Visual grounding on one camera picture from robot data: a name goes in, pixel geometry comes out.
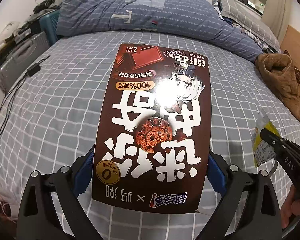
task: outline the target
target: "bed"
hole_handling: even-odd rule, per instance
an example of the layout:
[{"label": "bed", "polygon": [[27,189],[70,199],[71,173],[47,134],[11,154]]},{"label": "bed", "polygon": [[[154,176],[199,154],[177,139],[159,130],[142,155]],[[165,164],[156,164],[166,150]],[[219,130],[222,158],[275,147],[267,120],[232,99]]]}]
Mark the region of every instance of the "bed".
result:
[{"label": "bed", "polygon": [[[30,173],[56,172],[93,146],[112,65],[122,43],[183,49],[208,57],[211,79],[210,148],[228,163],[257,173],[270,171],[273,161],[258,168],[253,162],[251,133],[263,108],[281,136],[300,145],[300,123],[261,79],[252,62],[218,46],[184,36],[149,31],[106,31],[62,38],[38,59],[51,55],[28,78],[15,99],[0,139],[0,184],[20,202]],[[279,165],[271,177],[282,205],[291,182]],[[135,212],[91,199],[91,184],[78,197],[104,239],[194,239],[221,196],[206,179],[200,205],[203,213],[169,215]],[[61,225],[71,233],[56,195]],[[242,196],[228,232],[239,221]]]}]

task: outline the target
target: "black cable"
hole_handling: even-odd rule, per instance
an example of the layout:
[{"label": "black cable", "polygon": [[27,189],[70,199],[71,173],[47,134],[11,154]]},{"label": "black cable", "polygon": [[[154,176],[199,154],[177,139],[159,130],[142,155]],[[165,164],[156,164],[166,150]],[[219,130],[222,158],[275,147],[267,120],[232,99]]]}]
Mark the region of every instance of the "black cable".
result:
[{"label": "black cable", "polygon": [[46,58],[43,58],[41,60],[39,60],[37,63],[34,63],[30,68],[28,68],[27,72],[23,75],[23,77],[17,82],[17,84],[9,91],[8,94],[5,95],[5,97],[2,100],[1,106],[0,106],[0,113],[2,111],[2,108],[4,106],[4,103],[8,100],[9,96],[12,95],[8,106],[7,106],[7,112],[5,115],[5,118],[0,126],[0,137],[4,132],[4,129],[7,126],[10,114],[11,114],[11,110],[12,110],[12,106],[14,103],[14,100],[16,98],[17,92],[18,90],[22,87],[22,85],[24,84],[24,82],[26,81],[26,78],[32,77],[35,73],[37,73],[41,68],[40,68],[40,63],[44,62],[47,58],[49,58],[49,56],[47,56]]}]

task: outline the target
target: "blue stool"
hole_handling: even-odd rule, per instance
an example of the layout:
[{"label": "blue stool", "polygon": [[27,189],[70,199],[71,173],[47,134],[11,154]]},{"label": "blue stool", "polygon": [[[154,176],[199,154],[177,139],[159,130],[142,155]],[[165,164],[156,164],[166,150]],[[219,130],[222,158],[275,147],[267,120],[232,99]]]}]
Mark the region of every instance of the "blue stool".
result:
[{"label": "blue stool", "polygon": [[42,16],[39,20],[41,31],[46,33],[50,46],[55,44],[59,39],[57,36],[58,19],[59,10],[55,10]]}]

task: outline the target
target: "chocolate cookie box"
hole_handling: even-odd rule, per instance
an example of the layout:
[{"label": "chocolate cookie box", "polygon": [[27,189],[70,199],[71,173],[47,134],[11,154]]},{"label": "chocolate cookie box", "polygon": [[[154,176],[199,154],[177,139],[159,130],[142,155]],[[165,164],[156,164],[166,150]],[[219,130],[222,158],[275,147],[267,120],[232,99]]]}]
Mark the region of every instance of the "chocolate cookie box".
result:
[{"label": "chocolate cookie box", "polygon": [[210,131],[207,57],[121,44],[100,115],[92,198],[143,212],[196,212]]}]

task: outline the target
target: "chocolate chip cookie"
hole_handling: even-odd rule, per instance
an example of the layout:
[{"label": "chocolate chip cookie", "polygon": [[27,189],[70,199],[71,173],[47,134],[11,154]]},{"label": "chocolate chip cookie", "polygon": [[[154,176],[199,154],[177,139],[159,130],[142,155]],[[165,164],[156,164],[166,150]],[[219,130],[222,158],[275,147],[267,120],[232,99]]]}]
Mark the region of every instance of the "chocolate chip cookie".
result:
[{"label": "chocolate chip cookie", "polygon": [[153,147],[157,143],[172,140],[172,128],[170,124],[161,118],[151,117],[145,123],[140,124],[136,133],[136,142],[146,152],[154,153]]}]

